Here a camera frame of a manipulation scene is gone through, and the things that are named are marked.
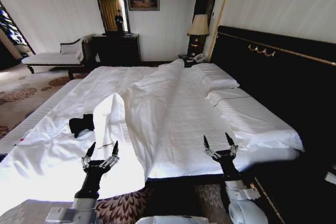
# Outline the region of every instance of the brass hooks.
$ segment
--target brass hooks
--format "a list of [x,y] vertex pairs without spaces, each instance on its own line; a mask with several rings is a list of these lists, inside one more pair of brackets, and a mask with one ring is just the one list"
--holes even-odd
[[264,50],[262,50],[262,51],[259,51],[257,46],[256,46],[255,48],[252,48],[252,47],[251,47],[251,44],[248,45],[248,49],[249,49],[250,51],[255,51],[255,52],[257,52],[258,54],[264,54],[266,57],[272,57],[272,56],[275,55],[275,51],[274,51],[273,53],[271,53],[271,54],[268,54],[266,48],[265,48]]

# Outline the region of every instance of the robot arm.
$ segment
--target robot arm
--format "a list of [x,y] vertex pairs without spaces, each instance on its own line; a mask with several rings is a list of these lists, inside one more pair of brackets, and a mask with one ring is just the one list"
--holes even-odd
[[222,167],[225,189],[230,200],[229,214],[234,224],[267,224],[265,213],[252,201],[260,197],[255,187],[248,188],[241,179],[241,174],[235,168],[233,159],[236,157],[238,145],[225,133],[230,149],[213,151],[204,136],[205,153],[212,157]]
[[91,160],[96,143],[81,158],[86,177],[82,188],[75,194],[71,208],[52,208],[46,218],[51,223],[93,224],[96,223],[96,201],[99,197],[99,184],[102,175],[108,172],[119,160],[118,141],[112,155],[105,160]]

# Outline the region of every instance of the telephone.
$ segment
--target telephone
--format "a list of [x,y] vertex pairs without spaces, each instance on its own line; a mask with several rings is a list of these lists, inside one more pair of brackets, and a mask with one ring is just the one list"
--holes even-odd
[[196,55],[196,56],[194,57],[194,60],[195,60],[197,63],[201,63],[201,62],[203,62],[205,59],[206,59],[206,57],[205,57],[204,54],[199,54],[199,55]]

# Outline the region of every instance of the window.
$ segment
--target window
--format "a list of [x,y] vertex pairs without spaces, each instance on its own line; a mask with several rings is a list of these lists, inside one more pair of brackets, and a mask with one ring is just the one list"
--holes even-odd
[[23,35],[20,33],[19,29],[15,25],[14,21],[8,15],[6,9],[0,3],[0,26],[4,31],[6,36],[11,40],[14,45],[25,45],[28,46]]

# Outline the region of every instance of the decorative mirror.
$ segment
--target decorative mirror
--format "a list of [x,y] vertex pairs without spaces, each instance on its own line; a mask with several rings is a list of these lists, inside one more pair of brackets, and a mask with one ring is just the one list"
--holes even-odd
[[131,31],[126,0],[97,0],[97,2],[105,32]]

